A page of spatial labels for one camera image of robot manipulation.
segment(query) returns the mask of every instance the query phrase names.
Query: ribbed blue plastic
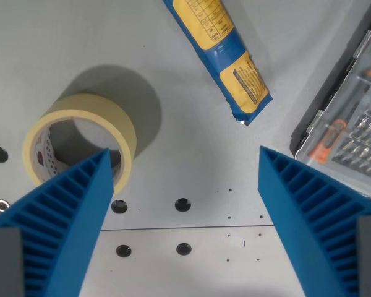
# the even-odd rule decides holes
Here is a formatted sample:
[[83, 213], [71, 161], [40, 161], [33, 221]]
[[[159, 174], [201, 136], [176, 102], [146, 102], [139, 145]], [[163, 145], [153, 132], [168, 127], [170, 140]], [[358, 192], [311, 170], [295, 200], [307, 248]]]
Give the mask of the ribbed blue plastic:
[[26, 297], [79, 295], [113, 191], [106, 149], [0, 214], [0, 228], [22, 233]]
[[371, 215], [371, 201], [266, 147], [258, 191], [305, 295], [358, 296], [356, 220]]

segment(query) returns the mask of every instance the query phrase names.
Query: table surface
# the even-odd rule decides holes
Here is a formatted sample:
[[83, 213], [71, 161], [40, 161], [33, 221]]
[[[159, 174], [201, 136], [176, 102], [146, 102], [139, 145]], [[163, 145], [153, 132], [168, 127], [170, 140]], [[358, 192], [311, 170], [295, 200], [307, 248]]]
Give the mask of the table surface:
[[[249, 280], [258, 275], [262, 264], [267, 270], [258, 277], [266, 281], [256, 290], [269, 288], [268, 282], [277, 290], [259, 296], [302, 294], [257, 191], [258, 150], [264, 145], [290, 155], [294, 128], [371, 1], [223, 2], [273, 97], [250, 126], [235, 121], [162, 0], [0, 1], [0, 147], [9, 153], [8, 161], [0, 164], [0, 199], [13, 203], [34, 188], [23, 167], [22, 143], [58, 98], [87, 91], [116, 100], [136, 129], [138, 147], [130, 181], [113, 197], [126, 201], [128, 210], [119, 215], [109, 209], [103, 224], [103, 230], [130, 230], [101, 233], [82, 296], [175, 296], [184, 286], [180, 282], [184, 276], [173, 270], [187, 265], [187, 273], [196, 279], [208, 272], [198, 261], [201, 254], [195, 253], [189, 264], [180, 264], [176, 252], [164, 248], [165, 240], [191, 236], [195, 245], [204, 243], [202, 251], [215, 255], [214, 243], [223, 240], [217, 233], [227, 229], [194, 227], [216, 226], [235, 232], [264, 228], [267, 235], [259, 239], [274, 244], [275, 257], [280, 259], [255, 265], [254, 256], [241, 253], [238, 260], [244, 257], [250, 265], [214, 264], [225, 266], [233, 277], [222, 282], [223, 275], [206, 275], [209, 286], [203, 280], [191, 283], [199, 294], [191, 290], [189, 296], [220, 296], [214, 294], [220, 289], [229, 296], [237, 285], [239, 296], [250, 296], [254, 281]], [[86, 137], [94, 141], [93, 135]], [[174, 208], [179, 198], [191, 201], [188, 212]], [[173, 229], [137, 230], [150, 228]], [[112, 250], [122, 234], [132, 238], [132, 249], [148, 245], [151, 256], [171, 253], [166, 260], [172, 267], [165, 272], [157, 268], [165, 277], [171, 274], [173, 282], [162, 283], [170, 290], [161, 287], [156, 275], [149, 279], [147, 272], [160, 259], [147, 260], [149, 250], [133, 262], [114, 258], [115, 251], [106, 256], [106, 244]], [[162, 236], [164, 243], [158, 244], [154, 235]], [[238, 249], [227, 248], [232, 254]], [[114, 259], [126, 260], [126, 270], [120, 269], [121, 261], [116, 268], [106, 269]], [[135, 272], [133, 263], [146, 272], [127, 273]], [[106, 282], [119, 282], [118, 277], [124, 283], [117, 283], [116, 291]], [[140, 277], [142, 283], [127, 277]], [[285, 286], [283, 293], [277, 293], [280, 286]]]

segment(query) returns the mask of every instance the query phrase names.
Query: screw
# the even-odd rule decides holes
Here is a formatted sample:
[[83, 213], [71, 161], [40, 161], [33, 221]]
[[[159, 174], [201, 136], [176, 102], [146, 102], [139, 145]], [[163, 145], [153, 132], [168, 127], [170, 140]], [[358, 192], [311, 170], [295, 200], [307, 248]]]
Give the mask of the screw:
[[5, 200], [0, 199], [0, 212], [4, 212], [10, 207], [10, 203]]

